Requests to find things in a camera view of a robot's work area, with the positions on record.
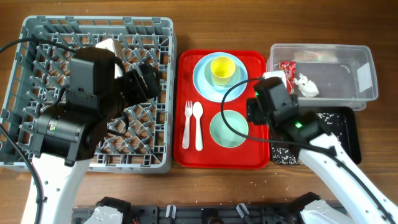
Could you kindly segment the rice food leftovers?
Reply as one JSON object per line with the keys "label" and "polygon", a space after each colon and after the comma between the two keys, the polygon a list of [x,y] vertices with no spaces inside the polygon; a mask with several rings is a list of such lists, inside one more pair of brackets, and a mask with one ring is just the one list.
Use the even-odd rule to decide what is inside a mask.
{"label": "rice food leftovers", "polygon": [[[346,118],[341,113],[317,113],[336,136],[342,148],[346,147]],[[289,149],[279,144],[271,144],[271,161],[279,165],[302,165],[300,159],[293,156]]]}

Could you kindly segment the red snack wrapper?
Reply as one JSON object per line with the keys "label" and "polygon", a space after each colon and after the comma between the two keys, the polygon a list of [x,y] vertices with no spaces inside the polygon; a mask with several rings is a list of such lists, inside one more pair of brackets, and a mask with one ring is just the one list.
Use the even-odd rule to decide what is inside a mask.
{"label": "red snack wrapper", "polygon": [[295,83],[295,71],[296,64],[294,61],[281,61],[279,62],[279,70],[282,70],[285,73],[287,80],[287,90],[290,94],[294,93]]}

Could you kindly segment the white tissue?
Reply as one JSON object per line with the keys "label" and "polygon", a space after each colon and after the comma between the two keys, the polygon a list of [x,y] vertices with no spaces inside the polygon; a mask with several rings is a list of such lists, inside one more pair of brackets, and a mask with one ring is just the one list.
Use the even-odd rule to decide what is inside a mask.
{"label": "white tissue", "polygon": [[294,78],[294,83],[298,86],[301,94],[306,98],[313,98],[320,93],[316,84],[302,73],[299,74],[298,78]]}

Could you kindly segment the white plastic fork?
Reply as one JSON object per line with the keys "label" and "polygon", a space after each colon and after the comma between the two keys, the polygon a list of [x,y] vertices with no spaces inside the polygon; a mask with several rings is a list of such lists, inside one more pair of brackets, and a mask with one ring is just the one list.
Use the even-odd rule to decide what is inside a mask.
{"label": "white plastic fork", "polygon": [[183,132],[182,147],[188,149],[190,145],[190,117],[193,113],[192,101],[187,101],[185,105],[185,127]]}

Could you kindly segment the white plastic spoon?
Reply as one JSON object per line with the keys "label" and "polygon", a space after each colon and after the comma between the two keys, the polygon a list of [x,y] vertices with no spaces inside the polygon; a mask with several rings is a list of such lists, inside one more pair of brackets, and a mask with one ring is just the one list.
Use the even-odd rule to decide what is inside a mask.
{"label": "white plastic spoon", "polygon": [[203,149],[203,138],[201,133],[201,116],[203,115],[203,107],[200,102],[193,104],[193,115],[195,117],[195,149],[201,151]]}

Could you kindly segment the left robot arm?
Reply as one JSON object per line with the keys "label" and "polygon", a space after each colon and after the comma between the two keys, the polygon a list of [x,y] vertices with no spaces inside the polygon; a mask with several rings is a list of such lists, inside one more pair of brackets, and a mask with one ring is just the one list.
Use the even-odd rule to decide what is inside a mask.
{"label": "left robot arm", "polygon": [[149,63],[125,71],[112,51],[95,47],[76,50],[70,60],[68,86],[35,120],[35,170],[22,217],[23,223],[68,223],[76,193],[96,147],[116,118],[128,119],[125,109],[157,98],[160,73]]}

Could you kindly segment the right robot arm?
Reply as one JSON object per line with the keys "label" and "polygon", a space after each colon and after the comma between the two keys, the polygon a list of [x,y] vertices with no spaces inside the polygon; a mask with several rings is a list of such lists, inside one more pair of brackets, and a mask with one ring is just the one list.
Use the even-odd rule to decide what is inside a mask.
{"label": "right robot arm", "polygon": [[291,153],[326,184],[347,214],[327,217],[311,202],[300,212],[302,220],[353,223],[397,223],[397,205],[361,171],[342,148],[327,124],[313,111],[301,113],[298,99],[287,93],[278,77],[254,79],[254,92],[266,124],[276,133],[276,143]]}

